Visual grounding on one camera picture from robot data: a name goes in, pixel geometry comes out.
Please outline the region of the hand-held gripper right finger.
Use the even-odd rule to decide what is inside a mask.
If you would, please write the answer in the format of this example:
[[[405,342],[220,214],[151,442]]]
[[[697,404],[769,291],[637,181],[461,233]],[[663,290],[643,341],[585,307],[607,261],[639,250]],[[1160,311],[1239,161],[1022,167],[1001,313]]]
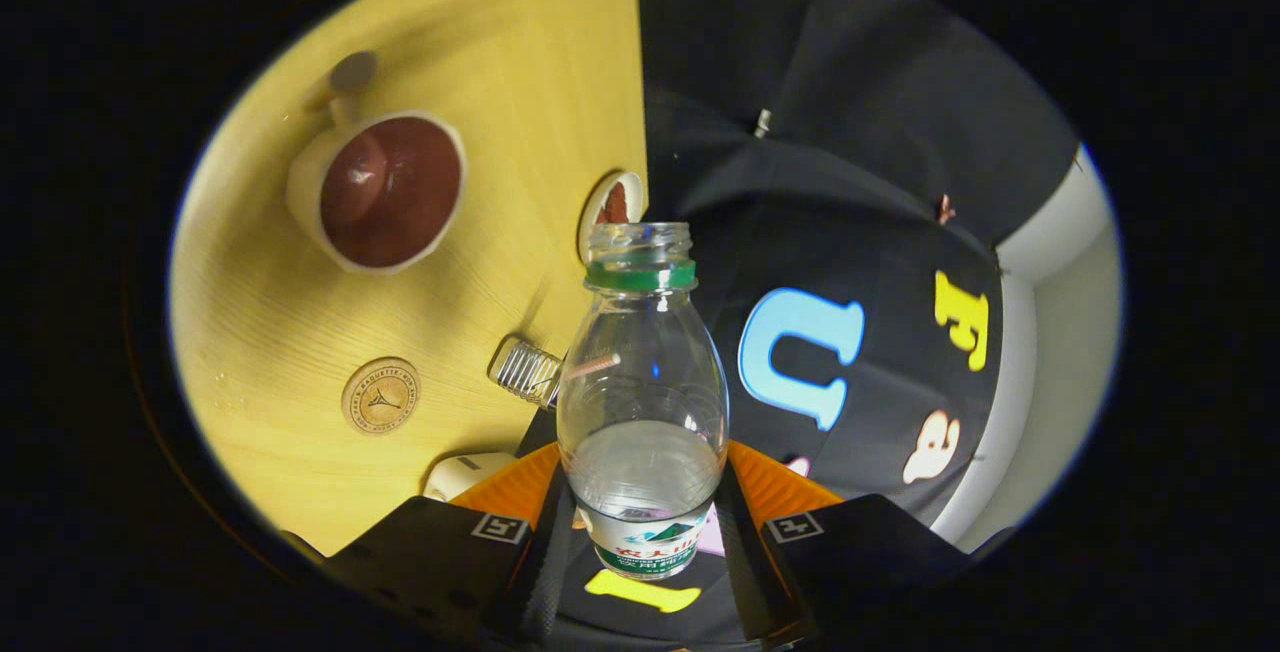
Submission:
[[[716,492],[730,583],[760,649],[864,640],[966,569],[966,555],[879,494],[842,500],[737,441]]]

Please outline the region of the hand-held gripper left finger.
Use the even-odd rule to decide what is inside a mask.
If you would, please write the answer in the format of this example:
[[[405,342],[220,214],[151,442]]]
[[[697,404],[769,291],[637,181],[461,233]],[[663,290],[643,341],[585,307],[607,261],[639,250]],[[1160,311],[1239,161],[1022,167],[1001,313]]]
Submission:
[[[330,574],[445,647],[539,647],[553,628],[573,498],[549,443],[451,502],[404,501]]]

